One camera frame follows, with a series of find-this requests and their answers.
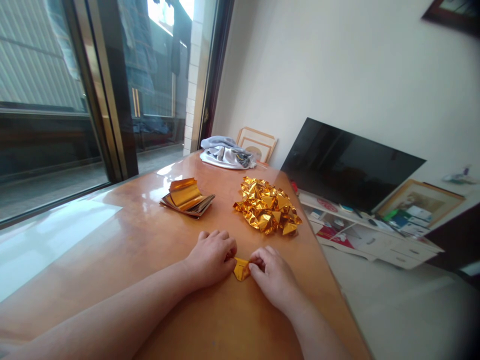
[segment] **crumpled gold paper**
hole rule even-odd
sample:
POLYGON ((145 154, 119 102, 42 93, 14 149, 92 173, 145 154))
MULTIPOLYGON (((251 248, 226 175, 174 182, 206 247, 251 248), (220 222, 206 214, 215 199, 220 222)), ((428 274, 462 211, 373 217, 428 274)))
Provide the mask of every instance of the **crumpled gold paper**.
POLYGON ((281 229, 282 235, 296 235, 302 219, 290 202, 289 196, 268 181, 245 176, 240 184, 242 201, 233 208, 242 212, 246 221, 266 235, 281 229))

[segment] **stack of gold paper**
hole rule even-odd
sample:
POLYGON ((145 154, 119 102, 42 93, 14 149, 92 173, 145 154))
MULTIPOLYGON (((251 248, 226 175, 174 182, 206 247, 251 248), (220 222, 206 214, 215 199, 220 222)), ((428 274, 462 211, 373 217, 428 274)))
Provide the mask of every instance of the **stack of gold paper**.
POLYGON ((215 195, 202 195, 197 180, 191 177, 172 181, 170 193, 160 200, 160 204, 198 219, 208 209, 214 197, 215 195))
POLYGON ((241 183, 242 201, 233 208, 243 213, 243 217, 255 229, 270 234, 281 229, 282 235, 296 235, 297 226, 302 220, 282 190, 271 186, 268 181, 245 176, 241 183))

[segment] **framed picture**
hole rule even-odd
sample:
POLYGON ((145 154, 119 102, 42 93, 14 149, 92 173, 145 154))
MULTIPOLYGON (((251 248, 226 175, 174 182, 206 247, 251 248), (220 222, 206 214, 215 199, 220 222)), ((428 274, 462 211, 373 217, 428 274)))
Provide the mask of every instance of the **framed picture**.
POLYGON ((480 1, 435 0, 422 19, 480 37, 480 1))
POLYGON ((431 212, 430 226, 432 226, 464 201, 463 196, 410 179, 393 194, 378 213, 384 217, 395 209, 407 210, 415 205, 431 212))
POLYGON ((258 162, 268 163, 277 144, 277 139, 264 132, 244 127, 238 133, 236 143, 252 153, 258 162))

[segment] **tv screen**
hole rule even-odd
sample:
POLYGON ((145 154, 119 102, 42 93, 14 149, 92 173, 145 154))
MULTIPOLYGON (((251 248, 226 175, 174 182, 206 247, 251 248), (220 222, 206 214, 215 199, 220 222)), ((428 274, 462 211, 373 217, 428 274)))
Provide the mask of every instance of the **tv screen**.
POLYGON ((308 117, 281 169, 301 190, 371 213, 424 162, 308 117))

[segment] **green item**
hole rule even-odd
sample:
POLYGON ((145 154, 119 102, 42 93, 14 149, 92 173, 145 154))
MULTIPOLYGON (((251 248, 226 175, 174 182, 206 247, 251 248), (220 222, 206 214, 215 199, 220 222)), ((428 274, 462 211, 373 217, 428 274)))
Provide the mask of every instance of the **green item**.
POLYGON ((399 209, 392 210, 382 220, 388 223, 395 215, 397 215, 398 212, 399 209))

